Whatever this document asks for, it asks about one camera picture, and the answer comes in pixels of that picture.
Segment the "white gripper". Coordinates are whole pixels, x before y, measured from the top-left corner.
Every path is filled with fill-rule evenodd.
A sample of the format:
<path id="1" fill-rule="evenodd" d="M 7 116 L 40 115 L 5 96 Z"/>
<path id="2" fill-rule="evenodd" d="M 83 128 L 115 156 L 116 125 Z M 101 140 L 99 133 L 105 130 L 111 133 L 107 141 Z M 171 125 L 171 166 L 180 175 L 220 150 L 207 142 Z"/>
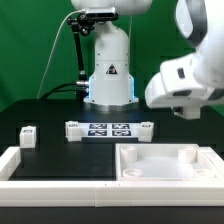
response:
<path id="1" fill-rule="evenodd" d="M 146 104 L 149 108 L 171 108 L 174 115 L 186 120 L 199 119 L 203 106 L 224 104 L 224 88 L 203 87 L 203 96 L 171 96 L 165 92 L 161 74 L 157 73 L 146 87 Z"/>

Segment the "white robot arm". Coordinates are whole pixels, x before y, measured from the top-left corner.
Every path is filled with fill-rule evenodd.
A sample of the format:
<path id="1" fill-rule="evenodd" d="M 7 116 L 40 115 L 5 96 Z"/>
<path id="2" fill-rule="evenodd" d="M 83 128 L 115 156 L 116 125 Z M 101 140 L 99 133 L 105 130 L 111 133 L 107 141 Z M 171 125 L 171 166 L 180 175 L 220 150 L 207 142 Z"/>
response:
<path id="1" fill-rule="evenodd" d="M 119 110 L 138 99 L 129 74 L 127 34 L 112 22 L 148 11 L 153 0 L 71 0 L 83 35 L 95 32 L 95 71 L 89 78 L 88 105 Z M 173 109 L 198 119 L 205 105 L 224 104 L 224 0 L 177 0 L 175 22 L 195 51 L 160 65 L 145 90 L 150 108 Z"/>

